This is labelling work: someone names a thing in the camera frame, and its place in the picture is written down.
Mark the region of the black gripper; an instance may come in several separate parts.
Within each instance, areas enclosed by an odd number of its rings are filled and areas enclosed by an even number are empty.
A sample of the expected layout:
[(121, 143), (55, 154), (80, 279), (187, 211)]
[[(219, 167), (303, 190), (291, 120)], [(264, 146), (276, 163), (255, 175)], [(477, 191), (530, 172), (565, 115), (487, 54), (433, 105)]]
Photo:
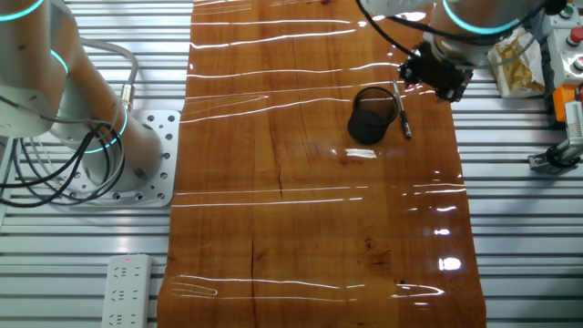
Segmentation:
[(423, 41), (413, 49), (399, 67), (398, 75), (406, 87), (424, 83), (435, 89), (435, 95), (449, 103), (459, 102), (472, 77), (471, 70), (456, 68), (447, 60), (440, 60), (432, 52), (431, 44)]

